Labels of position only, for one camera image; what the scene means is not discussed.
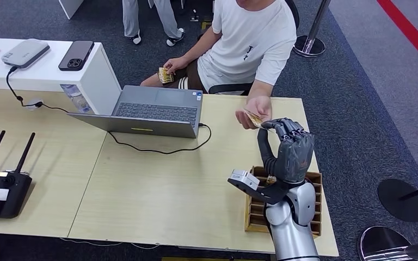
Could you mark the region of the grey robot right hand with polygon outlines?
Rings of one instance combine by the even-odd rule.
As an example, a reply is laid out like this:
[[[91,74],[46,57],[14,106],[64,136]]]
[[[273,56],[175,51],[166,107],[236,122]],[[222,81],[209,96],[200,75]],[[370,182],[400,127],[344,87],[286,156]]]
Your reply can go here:
[[[268,130],[276,132],[280,144],[274,156],[268,140]],[[288,118],[265,121],[257,135],[263,166],[277,180],[298,184],[304,181],[314,151],[315,137],[298,122]]]

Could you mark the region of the person's left hand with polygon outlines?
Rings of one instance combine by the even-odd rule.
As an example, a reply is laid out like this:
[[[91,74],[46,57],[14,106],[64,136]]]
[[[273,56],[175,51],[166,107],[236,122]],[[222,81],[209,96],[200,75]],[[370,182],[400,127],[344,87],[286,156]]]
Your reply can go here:
[[[272,119],[272,104],[268,96],[248,98],[246,105],[235,112],[237,121],[244,129],[257,129]]]

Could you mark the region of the person's right hand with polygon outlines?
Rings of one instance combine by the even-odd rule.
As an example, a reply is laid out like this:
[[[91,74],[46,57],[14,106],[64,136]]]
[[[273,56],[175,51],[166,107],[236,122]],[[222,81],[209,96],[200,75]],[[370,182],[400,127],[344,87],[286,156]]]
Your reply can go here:
[[[190,62],[191,60],[184,56],[171,58],[163,65],[163,68],[166,69],[168,74],[174,74],[177,70],[187,67]]]

